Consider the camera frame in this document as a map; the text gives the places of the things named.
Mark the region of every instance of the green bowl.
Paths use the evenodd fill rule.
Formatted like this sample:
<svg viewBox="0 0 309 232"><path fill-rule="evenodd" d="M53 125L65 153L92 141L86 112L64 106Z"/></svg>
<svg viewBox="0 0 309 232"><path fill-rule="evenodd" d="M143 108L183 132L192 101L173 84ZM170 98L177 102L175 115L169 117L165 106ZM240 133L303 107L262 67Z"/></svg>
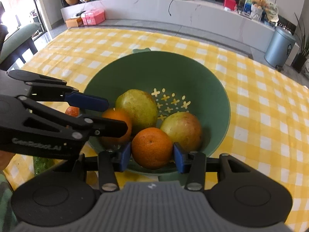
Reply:
<svg viewBox="0 0 309 232"><path fill-rule="evenodd" d="M230 124L230 103L220 81L199 62L170 52L138 52L113 61L89 82L86 94L108 99L115 106L118 96L129 89L152 94L158 107L158 123L177 111L194 114L203 127L201 151L210 156L223 141ZM86 111L100 115L98 112ZM98 138L91 137L96 152L104 150ZM164 175L176 172L174 163L158 170L148 170L134 160L129 170L142 174Z"/></svg>

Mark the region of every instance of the pear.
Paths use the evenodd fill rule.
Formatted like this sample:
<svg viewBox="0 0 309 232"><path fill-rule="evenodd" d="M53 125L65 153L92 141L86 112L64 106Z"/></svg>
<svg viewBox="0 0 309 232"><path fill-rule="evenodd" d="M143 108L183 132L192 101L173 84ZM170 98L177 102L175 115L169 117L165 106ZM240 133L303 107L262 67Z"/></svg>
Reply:
<svg viewBox="0 0 309 232"><path fill-rule="evenodd" d="M158 109L152 96L142 90L131 89L120 95L115 104L116 109L124 110L132 120L132 134L155 127Z"/></svg>
<svg viewBox="0 0 309 232"><path fill-rule="evenodd" d="M197 151L202 143L202 127L198 119L187 112L178 112L168 116L160 129L172 142L178 142L187 151Z"/></svg>

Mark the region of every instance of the trash can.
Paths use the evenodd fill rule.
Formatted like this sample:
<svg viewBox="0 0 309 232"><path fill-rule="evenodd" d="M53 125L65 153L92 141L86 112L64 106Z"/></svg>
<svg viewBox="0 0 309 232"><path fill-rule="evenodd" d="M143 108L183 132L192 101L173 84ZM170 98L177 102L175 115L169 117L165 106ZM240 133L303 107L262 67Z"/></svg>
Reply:
<svg viewBox="0 0 309 232"><path fill-rule="evenodd" d="M264 55L265 60L276 69L282 69L294 44L295 38L292 34L277 26Z"/></svg>

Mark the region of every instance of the orange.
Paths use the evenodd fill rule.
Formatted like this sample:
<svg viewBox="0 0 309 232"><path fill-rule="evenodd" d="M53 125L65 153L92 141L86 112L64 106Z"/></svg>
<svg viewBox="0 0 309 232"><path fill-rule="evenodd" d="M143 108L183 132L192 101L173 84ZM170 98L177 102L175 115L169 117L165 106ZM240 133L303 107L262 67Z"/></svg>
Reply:
<svg viewBox="0 0 309 232"><path fill-rule="evenodd" d="M173 143L165 132L150 127L134 137L131 150L134 160L140 166L155 170L164 167L170 161Z"/></svg>
<svg viewBox="0 0 309 232"><path fill-rule="evenodd" d="M102 114L102 117L124 121L128 126L126 134L120 138L101 137L101 141L106 149L117 149L118 145L122 145L130 140L132 133L132 121L124 110L108 109Z"/></svg>
<svg viewBox="0 0 309 232"><path fill-rule="evenodd" d="M79 108L75 106L69 106L66 109L65 114L70 115L72 117L77 117L79 115Z"/></svg>

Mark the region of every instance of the floor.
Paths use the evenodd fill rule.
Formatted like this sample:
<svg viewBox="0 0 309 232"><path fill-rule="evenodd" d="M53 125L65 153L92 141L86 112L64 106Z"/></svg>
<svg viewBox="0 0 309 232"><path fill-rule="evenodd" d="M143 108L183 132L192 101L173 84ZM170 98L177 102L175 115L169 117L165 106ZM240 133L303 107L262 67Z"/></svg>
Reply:
<svg viewBox="0 0 309 232"><path fill-rule="evenodd" d="M271 67L266 62L263 52L254 49L250 46L247 46L245 44L242 44L240 42L234 41L232 39L198 29L193 29L175 24L167 24L153 21L137 21L137 20L106 20L102 24L99 24L98 26L95 27L144 30L148 32L158 32L166 35L192 39L236 52L250 59L253 59L259 63L262 63L268 67ZM50 32L45 33L34 42L37 49L38 50L43 49L48 42L50 42L53 38L55 38L56 36L58 36L59 34L61 34L66 30L67 27L65 24L63 24L51 30ZM23 57L26 61L30 60L32 58L32 53L30 52L30 50L26 51L23 54ZM22 61L17 60L16 63L13 64L12 69L20 69L22 66L23 66ZM297 83L305 85L309 88L309 79L307 77L305 77L301 73L297 73L290 66L284 65L283 68L284 70L282 71L282 74L286 75L287 77L296 81Z"/></svg>

